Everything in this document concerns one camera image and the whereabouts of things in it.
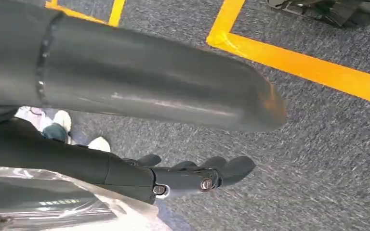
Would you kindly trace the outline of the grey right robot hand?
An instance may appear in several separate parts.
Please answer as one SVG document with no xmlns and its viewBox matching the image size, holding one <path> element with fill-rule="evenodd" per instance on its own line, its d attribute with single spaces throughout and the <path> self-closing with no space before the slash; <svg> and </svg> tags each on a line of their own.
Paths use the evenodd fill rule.
<svg viewBox="0 0 370 231">
<path fill-rule="evenodd" d="M 213 157 L 158 167 L 44 138 L 15 118 L 21 106 L 70 109 L 272 131 L 286 122 L 280 94 L 238 60 L 61 11 L 0 0 L 0 167 L 54 171 L 148 204 L 235 184 L 255 163 Z"/>
</svg>

